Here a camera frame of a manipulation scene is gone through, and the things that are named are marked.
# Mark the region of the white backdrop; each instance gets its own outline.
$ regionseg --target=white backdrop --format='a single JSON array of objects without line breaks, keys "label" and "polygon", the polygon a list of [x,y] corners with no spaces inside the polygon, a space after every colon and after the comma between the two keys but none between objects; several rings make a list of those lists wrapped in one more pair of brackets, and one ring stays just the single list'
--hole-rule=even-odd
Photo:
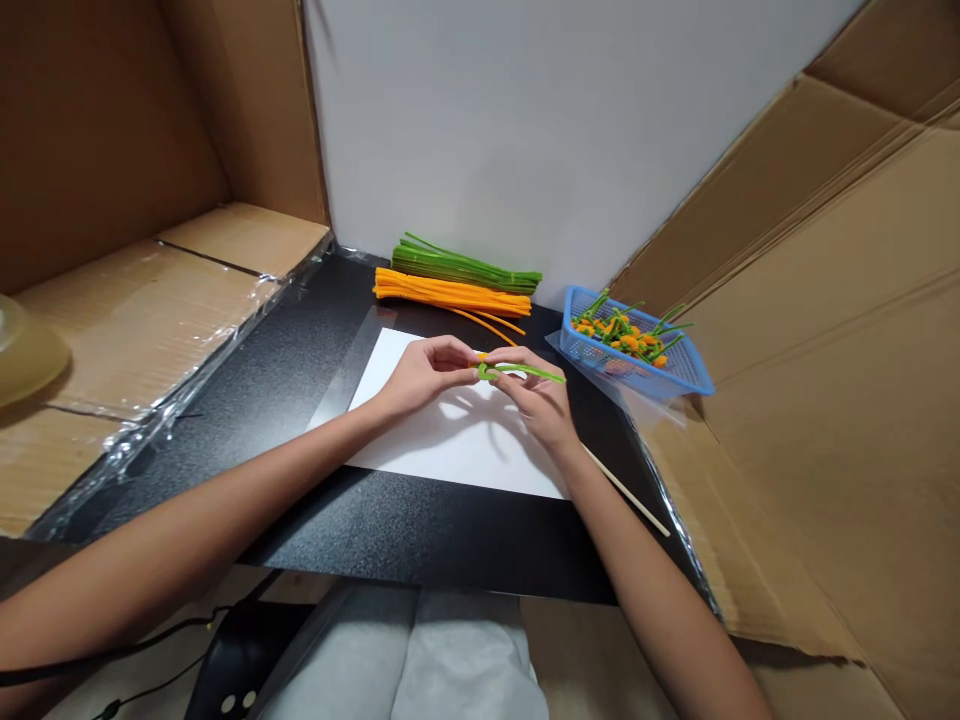
[{"label": "white backdrop", "polygon": [[305,0],[333,226],[599,289],[859,0]]}]

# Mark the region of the bamboo skewer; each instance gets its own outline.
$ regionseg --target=bamboo skewer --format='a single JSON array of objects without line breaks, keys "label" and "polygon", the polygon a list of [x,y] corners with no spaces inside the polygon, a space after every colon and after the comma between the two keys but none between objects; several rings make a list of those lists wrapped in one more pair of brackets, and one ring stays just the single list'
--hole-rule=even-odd
[{"label": "bamboo skewer", "polygon": [[627,490],[627,489],[623,486],[623,483],[620,482],[619,480],[617,480],[616,476],[615,476],[612,472],[610,472],[609,470],[607,470],[607,466],[604,465],[602,462],[600,462],[600,458],[598,458],[596,455],[594,455],[592,452],[590,452],[590,448],[588,448],[588,447],[587,447],[586,445],[584,445],[583,443],[580,443],[580,444],[583,445],[583,449],[587,451],[587,455],[589,455],[591,458],[593,458],[593,461],[597,464],[597,467],[600,468],[600,472],[602,472],[604,475],[607,476],[607,480],[609,480],[610,482],[612,482],[612,483],[614,484],[614,486],[617,488],[617,490],[619,490],[619,491],[622,492],[624,495],[626,495],[626,496],[627,496],[627,500],[629,500],[631,503],[633,503],[633,506],[634,506],[635,508],[637,508],[637,510],[639,510],[640,512],[642,512],[642,513],[643,513],[643,516],[644,516],[647,520],[649,520],[649,521],[653,524],[653,526],[663,534],[664,537],[670,537],[670,531],[667,530],[667,529],[663,526],[663,523],[661,523],[659,520],[657,520],[657,519],[653,516],[653,513],[651,513],[649,510],[647,510],[647,509],[643,506],[643,503],[640,502],[639,500],[637,500],[637,498],[635,498],[635,497],[633,496],[633,493],[630,492],[629,490]]}]

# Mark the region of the yellow container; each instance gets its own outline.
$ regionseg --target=yellow container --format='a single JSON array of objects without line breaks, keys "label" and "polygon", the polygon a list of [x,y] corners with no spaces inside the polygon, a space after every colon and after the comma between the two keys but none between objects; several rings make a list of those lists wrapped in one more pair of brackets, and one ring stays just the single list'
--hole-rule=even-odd
[{"label": "yellow container", "polygon": [[19,304],[0,295],[0,407],[52,382],[70,361],[70,348]]}]

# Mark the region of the blue plastic basket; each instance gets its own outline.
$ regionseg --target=blue plastic basket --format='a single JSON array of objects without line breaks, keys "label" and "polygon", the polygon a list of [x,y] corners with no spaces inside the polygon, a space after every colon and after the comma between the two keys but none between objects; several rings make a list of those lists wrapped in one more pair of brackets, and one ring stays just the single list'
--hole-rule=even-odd
[{"label": "blue plastic basket", "polygon": [[[567,288],[560,349],[571,361],[595,372],[605,373],[634,390],[658,400],[667,400],[687,393],[713,395],[715,391],[713,382],[710,380],[707,368],[703,365],[703,360],[700,359],[700,353],[697,352],[697,348],[689,337],[684,336],[683,340],[670,348],[665,367],[655,368],[642,360],[607,347],[599,340],[576,332],[570,326],[570,321],[590,307],[597,297],[598,293],[577,285]],[[594,317],[598,320],[607,320],[613,315],[614,308],[625,312],[627,306],[616,300],[607,300]],[[640,328],[641,332],[650,332],[660,322],[659,318],[639,310],[631,310],[626,314],[630,322]],[[676,335],[667,332],[660,337],[665,343],[669,343]]]}]

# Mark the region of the hand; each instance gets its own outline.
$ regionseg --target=hand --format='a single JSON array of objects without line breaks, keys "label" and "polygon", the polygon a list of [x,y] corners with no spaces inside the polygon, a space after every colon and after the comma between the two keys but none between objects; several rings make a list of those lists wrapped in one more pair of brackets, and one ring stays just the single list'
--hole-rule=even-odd
[{"label": "hand", "polygon": [[[529,348],[504,347],[494,350],[484,360],[491,367],[497,363],[532,365],[554,375],[564,377],[563,370],[551,365]],[[527,428],[547,450],[553,452],[565,447],[579,447],[580,440],[570,418],[570,403],[565,384],[530,375],[526,380],[498,373],[491,384],[510,396],[523,417]]]},{"label": "hand", "polygon": [[415,340],[375,399],[397,415],[416,412],[444,390],[477,382],[479,358],[452,335]]}]

